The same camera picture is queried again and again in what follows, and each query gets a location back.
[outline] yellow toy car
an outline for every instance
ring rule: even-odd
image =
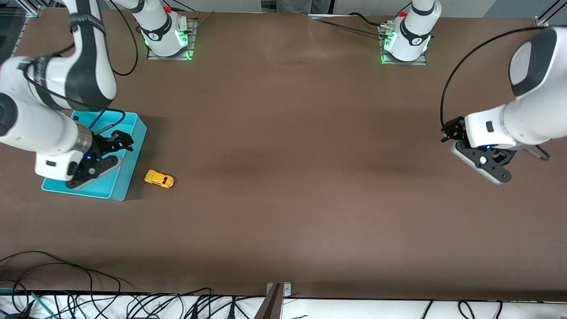
[[[173,177],[156,172],[155,170],[147,171],[146,177],[143,180],[150,184],[160,185],[161,187],[165,188],[170,188],[174,185]]]

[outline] turquoise plastic container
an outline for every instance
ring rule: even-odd
[[[78,116],[78,121],[89,126],[92,121],[98,115],[98,112],[80,112],[73,111],[71,117]],[[98,122],[92,128],[93,132],[115,123],[120,119],[122,114],[118,112],[106,111],[103,116],[100,117]],[[124,163],[119,168],[111,171],[107,175],[101,177],[100,179],[92,182],[86,187],[80,190],[72,190],[67,188],[64,181],[56,181],[54,179],[45,178],[41,189],[49,192],[57,192],[64,194],[88,196],[102,199],[112,199],[112,200],[124,200],[126,198],[126,193],[128,192],[128,187],[130,186],[130,180],[132,180],[132,174],[134,173],[134,168],[136,167],[136,162],[138,161],[138,156],[140,150],[142,149],[143,139],[146,136],[147,128],[140,120],[136,113],[126,112],[126,118],[122,123],[117,126],[101,133],[104,137],[109,137],[110,134],[115,131],[123,131],[132,136],[134,144],[132,152],[125,149],[119,150],[118,152],[110,153],[107,155],[117,155],[123,158]]]

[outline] brown tabletop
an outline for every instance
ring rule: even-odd
[[[124,72],[130,35],[116,11],[103,13]],[[282,281],[300,296],[565,300],[566,141],[545,144],[550,162],[518,153],[503,186],[439,142],[439,99],[456,63],[530,24],[441,19],[428,65],[395,66],[380,64],[375,38],[305,16],[214,13],[192,61],[141,58],[117,78],[113,107],[148,128],[124,202],[44,192],[34,154],[0,145],[0,254],[46,250],[125,278],[131,291],[256,295]],[[513,98],[508,60],[528,36],[466,62],[447,120]],[[30,20],[18,55],[70,42],[66,10],[48,9]],[[148,169],[175,187],[145,183]],[[0,272],[43,261],[18,257]],[[84,273],[59,266],[27,283],[88,289]],[[115,289],[103,279],[95,288]]]

